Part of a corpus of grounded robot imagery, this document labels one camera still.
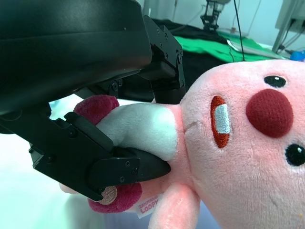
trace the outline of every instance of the pink plush toy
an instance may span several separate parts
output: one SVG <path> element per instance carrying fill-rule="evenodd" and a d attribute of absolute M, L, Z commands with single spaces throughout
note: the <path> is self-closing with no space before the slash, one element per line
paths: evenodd
<path fill-rule="evenodd" d="M 150 229 L 194 229 L 202 200 L 223 229 L 304 229 L 304 91 L 304 63 L 272 60 L 216 67 L 179 105 L 84 100 L 75 112 L 115 146 L 147 151 L 172 168 L 108 187 L 91 208 L 153 211 Z"/>

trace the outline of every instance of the black eye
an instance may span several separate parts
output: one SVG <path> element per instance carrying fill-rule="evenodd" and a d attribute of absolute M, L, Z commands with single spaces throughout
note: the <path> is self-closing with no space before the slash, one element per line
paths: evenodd
<path fill-rule="evenodd" d="M 292 166 L 300 166 L 305 163 L 305 149 L 297 144 L 292 144 L 286 149 L 286 160 Z"/>
<path fill-rule="evenodd" d="M 285 79 L 276 75 L 267 76 L 264 81 L 272 87 L 284 87 L 286 84 Z"/>

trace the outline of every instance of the toy label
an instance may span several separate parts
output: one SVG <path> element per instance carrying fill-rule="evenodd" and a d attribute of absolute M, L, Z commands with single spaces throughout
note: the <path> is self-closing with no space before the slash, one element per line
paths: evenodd
<path fill-rule="evenodd" d="M 154 196 L 152 198 L 149 198 L 149 199 L 143 201 L 142 203 L 138 203 L 136 210 L 137 210 L 139 219 L 152 214 L 153 211 L 155 210 L 158 202 L 160 201 L 160 198 L 161 198 L 161 195 L 157 195 L 157 196 Z"/>

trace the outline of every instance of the white tooth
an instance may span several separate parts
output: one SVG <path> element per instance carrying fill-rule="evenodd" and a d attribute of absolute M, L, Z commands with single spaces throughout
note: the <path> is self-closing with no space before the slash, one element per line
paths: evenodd
<path fill-rule="evenodd" d="M 227 109 L 227 104 L 222 104 L 215 109 L 215 125 L 219 134 L 230 133 L 230 121 Z"/>

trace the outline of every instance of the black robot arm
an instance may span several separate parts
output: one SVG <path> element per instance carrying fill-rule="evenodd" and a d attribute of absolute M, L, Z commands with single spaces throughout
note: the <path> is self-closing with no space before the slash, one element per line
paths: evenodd
<path fill-rule="evenodd" d="M 102 200 L 105 187 L 171 171 L 147 152 L 114 147 L 76 113 L 65 120 L 49 118 L 49 102 L 72 93 L 118 96 L 124 77 L 133 74 L 151 81 L 156 102 L 179 103 L 185 95 L 183 52 L 166 27 L 143 17 L 133 0 L 8 0 L 1 5 L 0 132 L 30 143 L 34 169 L 94 201 Z M 110 14 L 117 19 L 110 20 Z"/>

